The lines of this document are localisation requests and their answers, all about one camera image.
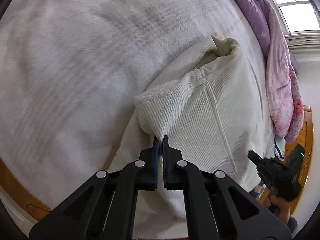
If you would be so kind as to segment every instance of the pink blanket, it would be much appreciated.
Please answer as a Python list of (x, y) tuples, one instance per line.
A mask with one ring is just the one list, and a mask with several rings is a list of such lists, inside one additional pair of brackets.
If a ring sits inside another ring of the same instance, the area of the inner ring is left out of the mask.
[(254, 31), (267, 61), (266, 91), (275, 134), (292, 143), (304, 111), (289, 49), (275, 10), (267, 0), (235, 0)]

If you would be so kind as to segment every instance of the fluffy white blanket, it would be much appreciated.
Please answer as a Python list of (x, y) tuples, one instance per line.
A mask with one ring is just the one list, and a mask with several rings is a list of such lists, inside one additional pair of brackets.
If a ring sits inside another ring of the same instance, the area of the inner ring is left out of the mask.
[[(140, 150), (150, 147), (148, 135), (151, 140), (168, 135), (185, 160), (203, 171), (223, 170), (252, 190), (260, 178), (248, 151), (273, 154), (266, 96), (256, 79), (261, 73), (233, 39), (208, 37), (192, 46), (136, 97), (135, 114), (109, 171), (138, 159)], [(166, 191), (161, 168), (159, 174), (158, 190), (139, 194), (134, 236), (187, 236), (183, 193)]]
[(240, 44), (271, 128), (261, 48), (234, 0), (13, 0), (0, 21), (1, 159), (54, 208), (109, 166), (134, 96), (210, 35)]

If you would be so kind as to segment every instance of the bed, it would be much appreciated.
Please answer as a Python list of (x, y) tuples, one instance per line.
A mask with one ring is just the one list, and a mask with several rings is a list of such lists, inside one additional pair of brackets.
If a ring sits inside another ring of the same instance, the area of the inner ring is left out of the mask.
[[(35, 218), (44, 216), (109, 167), (133, 98), (210, 35), (242, 48), (260, 96), (253, 109), (264, 123), (259, 152), (271, 156), (266, 59), (235, 0), (13, 0), (0, 21), (3, 187)], [(137, 235), (186, 236), (178, 218), (182, 231)]]
[[(304, 106), (305, 110), (305, 120), (302, 130), (299, 134), (298, 139), (286, 146), (286, 157), (292, 152), (294, 147), (300, 143), (306, 148), (306, 157), (301, 168), (301, 176), (299, 177), (299, 183), (302, 185), (302, 191), (299, 197), (293, 200), (291, 204), (291, 215), (294, 216), (294, 211), (299, 204), (299, 200), (303, 193), (303, 188), (308, 178), (310, 163), (312, 160), (312, 149), (313, 149), (313, 132), (314, 125), (312, 122), (312, 110), (310, 106)], [(15, 201), (19, 206), (23, 208), (28, 214), (30, 214), (36, 220), (40, 220), (46, 214), (50, 212), (50, 208), (43, 204), (41, 201), (32, 196), (14, 177), (14, 175), (9, 171), (5, 164), (0, 160), (0, 185), (9, 194), (13, 201)], [(265, 189), (262, 196), (259, 199), (260, 203), (263, 203), (268, 190)]]

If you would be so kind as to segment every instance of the wooden furniture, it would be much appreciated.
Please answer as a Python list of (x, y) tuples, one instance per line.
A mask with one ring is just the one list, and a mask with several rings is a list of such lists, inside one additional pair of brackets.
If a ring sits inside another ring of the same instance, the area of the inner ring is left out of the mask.
[(12, 175), (0, 159), (0, 185), (9, 196), (36, 220), (40, 220), (50, 209), (31, 195)]
[[(295, 211), (298, 202), (300, 200), (301, 194), (303, 192), (304, 186), (307, 182), (308, 178), (308, 173), (309, 173), (309, 167), (310, 167), (310, 162), (311, 162), (311, 157), (312, 157), (312, 148), (313, 148), (313, 131), (314, 131), (314, 126), (312, 122), (312, 110), (310, 106), (304, 106), (304, 122), (303, 122), (303, 127), (298, 135), (298, 138), (295, 140), (294, 143), (287, 144), (285, 146), (285, 157), (284, 160), (286, 161), (286, 158), (288, 157), (289, 154), (292, 153), (294, 148), (298, 145), (301, 144), (305, 149), (306, 149), (306, 156), (304, 157), (301, 171), (300, 171), (300, 176), (299, 176), (299, 183), (302, 186), (302, 190), (299, 194), (299, 196), (294, 199), (293, 201), (290, 202), (291, 205), (291, 215)], [(265, 189), (259, 202), (263, 203), (265, 200), (269, 190)]]

